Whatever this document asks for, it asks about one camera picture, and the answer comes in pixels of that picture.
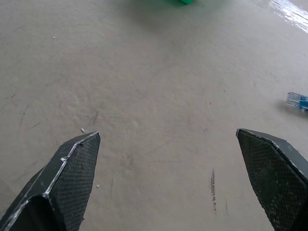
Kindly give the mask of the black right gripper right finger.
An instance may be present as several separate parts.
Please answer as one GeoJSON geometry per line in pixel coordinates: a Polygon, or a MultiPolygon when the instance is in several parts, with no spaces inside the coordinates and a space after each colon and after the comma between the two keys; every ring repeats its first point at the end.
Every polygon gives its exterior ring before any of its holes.
{"type": "Polygon", "coordinates": [[[308,229],[308,161],[288,141],[239,128],[251,186],[276,231],[308,229]]]}

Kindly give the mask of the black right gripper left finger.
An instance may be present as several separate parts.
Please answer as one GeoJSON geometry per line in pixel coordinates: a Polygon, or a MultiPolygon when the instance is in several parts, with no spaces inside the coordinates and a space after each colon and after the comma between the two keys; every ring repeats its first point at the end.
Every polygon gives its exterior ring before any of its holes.
{"type": "Polygon", "coordinates": [[[99,132],[64,142],[20,191],[0,220],[2,231],[78,231],[89,201],[99,132]]]}

